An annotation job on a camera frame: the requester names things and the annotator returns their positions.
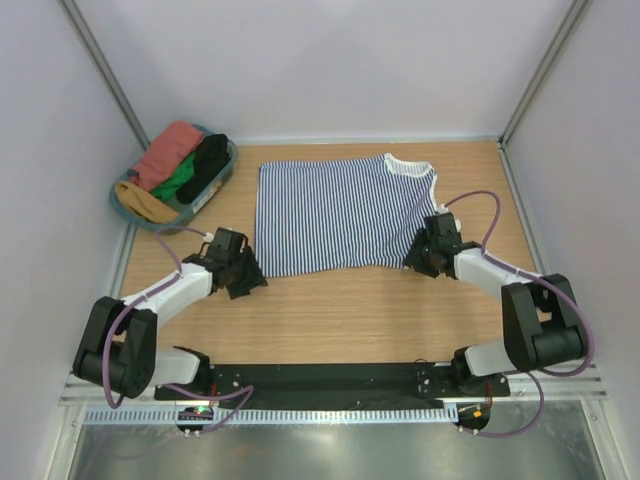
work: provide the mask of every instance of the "orange cloth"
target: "orange cloth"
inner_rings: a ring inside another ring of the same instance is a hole
[[[116,183],[115,191],[116,197],[125,209],[150,222],[169,223],[179,215],[149,192],[145,192],[131,182]]]
[[[169,179],[178,165],[202,141],[204,134],[187,122],[173,122],[158,135],[140,161],[132,167],[130,180],[150,192]]]

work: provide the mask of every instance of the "green cloth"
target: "green cloth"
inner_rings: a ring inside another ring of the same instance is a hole
[[[185,158],[178,168],[174,170],[166,182],[161,183],[151,190],[151,195],[163,202],[166,202],[176,194],[182,185],[187,183],[193,177],[193,159],[196,158],[196,152],[191,152]]]

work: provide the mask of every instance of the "striped fabric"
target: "striped fabric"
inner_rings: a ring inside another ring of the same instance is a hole
[[[436,209],[435,170],[390,153],[260,168],[256,258],[265,277],[335,268],[402,268]]]

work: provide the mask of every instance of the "gray floor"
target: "gray floor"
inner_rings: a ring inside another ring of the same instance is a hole
[[[518,428],[533,402],[494,405],[487,430]],[[70,478],[81,480],[604,479],[578,403],[547,404],[542,421],[507,440],[473,438],[451,425],[228,428],[200,439],[175,427],[85,427]]]

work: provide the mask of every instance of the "black cloth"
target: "black cloth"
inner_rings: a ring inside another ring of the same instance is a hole
[[[195,149],[193,177],[176,191],[180,203],[191,203],[216,178],[231,157],[227,152],[227,136],[223,133],[205,137]]]

